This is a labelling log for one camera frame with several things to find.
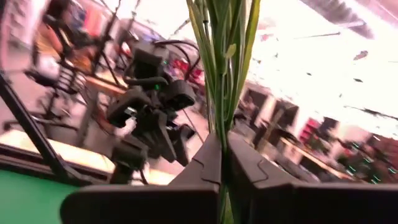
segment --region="table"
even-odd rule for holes
[[[122,76],[116,75],[116,79],[121,85],[117,86],[112,76],[112,73],[109,70],[105,72],[99,72],[96,75],[98,78],[102,78],[103,80],[95,77],[86,77],[86,84],[96,88],[98,91],[103,92],[108,96],[119,96],[126,92],[128,85],[125,84]]]
[[[341,179],[350,179],[354,180],[354,178],[348,174],[342,173],[340,171],[335,170],[334,168],[326,165],[324,162],[316,158],[315,156],[311,155],[307,150],[301,149],[300,147],[296,146],[294,143],[290,142],[285,138],[280,139],[285,145],[284,156],[289,158],[295,164],[300,164],[302,157],[305,156],[306,158],[310,159],[312,162],[316,163],[322,169],[327,170],[328,172],[332,173],[333,175],[341,178]]]
[[[0,223],[57,224],[63,199],[75,186],[0,170]]]
[[[113,173],[114,164],[104,155],[51,139],[48,139],[48,141],[54,151],[60,154],[60,156],[67,162],[100,170],[109,174]],[[29,139],[28,135],[22,131],[11,130],[0,135],[0,143],[40,154]],[[172,174],[150,169],[146,179],[150,184],[167,185],[174,179],[174,177],[175,176]]]

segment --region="person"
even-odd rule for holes
[[[71,23],[73,21],[72,0],[51,0],[44,16],[45,15],[52,16],[56,20],[61,19],[67,24]],[[55,31],[41,22],[37,29],[34,42],[38,55],[38,65],[36,65],[38,71],[43,74],[58,76],[60,67],[57,61],[60,58],[63,46]],[[92,72],[91,59],[95,52],[96,49],[94,47],[74,50],[72,56],[67,59],[71,64],[73,64],[73,66],[82,72],[90,74]],[[103,128],[108,134],[113,134],[114,126],[108,123],[105,117],[105,112],[100,108],[100,106],[97,107],[93,117],[101,128]]]
[[[240,108],[243,111],[243,114],[248,118],[248,121],[251,120],[251,116],[253,112],[256,110],[257,106],[253,102],[253,98],[248,96],[245,101],[240,102]]]

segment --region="red object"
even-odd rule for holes
[[[307,142],[310,136],[313,134],[314,130],[319,127],[320,123],[315,119],[308,119],[307,123],[305,124],[303,131],[300,134],[300,141]]]

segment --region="office chair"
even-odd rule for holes
[[[48,100],[48,103],[44,103],[43,98],[38,99],[38,105],[44,109],[44,112],[31,112],[30,114],[35,119],[36,123],[44,126],[47,137],[51,138],[48,131],[48,127],[61,127],[66,129],[72,129],[77,131],[78,128],[66,124],[63,119],[69,116],[67,110],[63,110],[63,113],[54,113],[53,108],[55,100],[62,97],[65,101],[68,100],[73,95],[79,92],[79,89],[84,86],[82,80],[78,78],[78,70],[68,62],[65,57],[61,57],[59,61],[60,71],[57,77],[52,75],[47,75],[43,72],[39,72],[37,69],[39,63],[39,52],[36,45],[32,49],[32,65],[29,69],[25,70],[25,75],[38,83],[41,86],[51,89],[50,92],[44,97]],[[8,131],[11,129],[12,125],[19,124],[17,120],[5,121],[3,123],[3,130]]]

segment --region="floor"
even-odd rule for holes
[[[18,71],[29,67],[29,52],[11,49],[9,51],[8,63],[9,64],[6,67],[7,71]],[[36,84],[34,81],[28,79],[22,72],[12,72],[10,74],[10,79],[12,81],[12,87],[14,88],[14,91],[18,94],[25,107],[30,111],[38,111],[36,103],[37,99],[45,95],[46,89]],[[72,117],[69,119],[68,122],[73,124],[74,126],[78,126],[84,110],[85,107],[83,105],[76,105],[71,112]],[[201,136],[202,139],[205,139],[208,134],[206,119],[197,114],[194,108],[188,108],[186,109],[186,112],[195,124],[195,128],[197,129],[198,134]],[[192,126],[187,116],[182,111],[179,112],[178,115],[179,116],[177,118],[177,123],[186,123]],[[9,111],[5,102],[0,99],[0,123],[3,123],[5,120],[13,118],[14,116]],[[74,140],[75,132],[61,128],[53,128],[52,135],[54,140],[56,141],[71,144]],[[105,156],[110,156],[113,142],[114,139],[112,137],[109,137],[104,132],[102,132],[102,130],[98,128],[98,125],[94,121],[91,122],[88,136],[85,141],[85,149],[104,154]],[[190,157],[194,156],[201,145],[202,143],[198,135],[192,137],[187,144],[188,155]],[[178,162],[169,163],[163,158],[160,158],[158,160],[150,160],[149,163],[153,169],[161,170],[163,172],[173,175],[177,175],[183,170],[183,167]]]

